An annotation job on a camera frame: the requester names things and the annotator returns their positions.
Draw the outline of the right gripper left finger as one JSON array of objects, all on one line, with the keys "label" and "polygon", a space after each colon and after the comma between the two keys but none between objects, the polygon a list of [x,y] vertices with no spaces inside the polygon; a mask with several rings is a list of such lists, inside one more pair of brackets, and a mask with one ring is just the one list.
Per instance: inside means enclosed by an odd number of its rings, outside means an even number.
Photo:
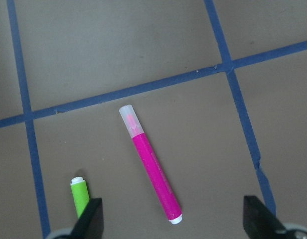
[{"label": "right gripper left finger", "polygon": [[103,202],[101,198],[89,200],[84,212],[71,231],[70,239],[101,239],[104,232]]}]

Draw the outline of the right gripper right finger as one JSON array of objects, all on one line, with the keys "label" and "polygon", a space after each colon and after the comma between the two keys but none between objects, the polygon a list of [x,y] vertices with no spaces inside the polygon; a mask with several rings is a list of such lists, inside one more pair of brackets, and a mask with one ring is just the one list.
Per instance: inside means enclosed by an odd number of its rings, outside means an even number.
[{"label": "right gripper right finger", "polygon": [[287,229],[256,196],[244,196],[243,228],[250,239],[287,238]]}]

